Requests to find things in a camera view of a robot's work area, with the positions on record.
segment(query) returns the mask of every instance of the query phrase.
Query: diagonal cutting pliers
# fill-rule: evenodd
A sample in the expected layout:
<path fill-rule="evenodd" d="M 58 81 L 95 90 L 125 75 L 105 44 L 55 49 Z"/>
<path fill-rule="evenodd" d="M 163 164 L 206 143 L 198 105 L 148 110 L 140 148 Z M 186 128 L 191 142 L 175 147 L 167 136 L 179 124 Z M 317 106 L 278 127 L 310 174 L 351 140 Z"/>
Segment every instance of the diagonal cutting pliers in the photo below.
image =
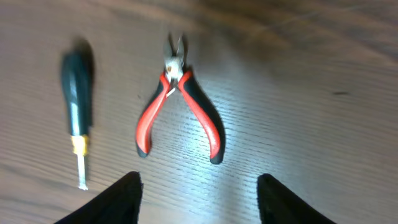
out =
<path fill-rule="evenodd" d="M 164 45 L 165 68 L 160 75 L 159 85 L 142 112 L 136 128 L 137 152 L 146 157 L 150 152 L 151 127 L 166 98 L 178 89 L 205 130 L 210 142 L 210 162 L 223 161 L 225 150 L 225 130 L 222 120 L 211 101 L 195 80 L 192 70 L 185 66 L 185 47 L 182 37 L 174 51 L 172 39 Z"/>

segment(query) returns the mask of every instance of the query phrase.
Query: metal jaw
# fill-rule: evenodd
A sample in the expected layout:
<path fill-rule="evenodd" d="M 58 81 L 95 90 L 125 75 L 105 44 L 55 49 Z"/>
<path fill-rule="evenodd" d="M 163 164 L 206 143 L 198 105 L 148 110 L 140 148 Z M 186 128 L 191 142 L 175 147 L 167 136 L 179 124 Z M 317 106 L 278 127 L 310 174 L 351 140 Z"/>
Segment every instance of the metal jaw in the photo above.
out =
<path fill-rule="evenodd" d="M 183 76 L 185 48 L 182 37 L 179 38 L 177 45 L 178 48 L 176 51 L 174 51 L 171 38 L 164 45 L 165 72 L 166 78 L 170 83 L 170 91 L 167 93 L 167 97 L 169 97 L 175 91 L 178 82 Z"/>

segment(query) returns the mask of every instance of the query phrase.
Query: metal shaft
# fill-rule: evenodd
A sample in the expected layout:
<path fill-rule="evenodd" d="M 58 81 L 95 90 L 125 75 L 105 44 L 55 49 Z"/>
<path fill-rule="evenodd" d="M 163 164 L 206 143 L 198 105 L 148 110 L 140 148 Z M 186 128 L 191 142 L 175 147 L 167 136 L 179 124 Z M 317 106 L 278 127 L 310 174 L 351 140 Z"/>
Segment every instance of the metal shaft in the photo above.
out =
<path fill-rule="evenodd" d="M 79 188 L 82 190 L 88 190 L 86 186 L 86 169 L 85 169 L 85 157 L 77 155 L 77 166 L 79 171 Z"/>

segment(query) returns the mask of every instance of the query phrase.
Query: pliers handle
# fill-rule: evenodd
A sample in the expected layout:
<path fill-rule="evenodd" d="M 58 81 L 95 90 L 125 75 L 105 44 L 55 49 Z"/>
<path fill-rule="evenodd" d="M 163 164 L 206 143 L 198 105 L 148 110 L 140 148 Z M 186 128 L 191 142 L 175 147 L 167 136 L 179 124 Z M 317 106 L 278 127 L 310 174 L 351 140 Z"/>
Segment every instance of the pliers handle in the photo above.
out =
<path fill-rule="evenodd" d="M 177 83 L 177 88 L 181 91 L 188 106 L 207 134 L 210 142 L 210 162 L 212 164 L 220 164 L 223 161 L 225 150 L 225 131 L 216 108 L 200 88 L 192 71 L 188 70 L 182 75 Z M 151 127 L 165 103 L 167 93 L 170 89 L 171 84 L 164 72 L 160 76 L 160 82 L 155 93 L 149 100 L 138 121 L 136 144 L 138 154 L 141 157 L 146 157 L 150 152 Z"/>

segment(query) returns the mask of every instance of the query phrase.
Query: wooden surface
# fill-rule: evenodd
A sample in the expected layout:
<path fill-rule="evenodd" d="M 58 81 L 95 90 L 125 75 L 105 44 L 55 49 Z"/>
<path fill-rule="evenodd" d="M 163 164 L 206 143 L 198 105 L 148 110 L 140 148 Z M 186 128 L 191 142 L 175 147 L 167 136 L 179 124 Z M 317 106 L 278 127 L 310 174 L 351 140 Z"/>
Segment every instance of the wooden surface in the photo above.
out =
<path fill-rule="evenodd" d="M 398 223 L 398 3 L 365 0 L 0 2 L 0 223 L 51 223 L 130 170 L 140 223 L 259 223 L 270 173 L 337 223 Z M 224 163 L 173 94 L 136 153 L 167 34 L 224 121 Z M 74 36 L 96 59 L 89 191 L 60 89 Z"/>

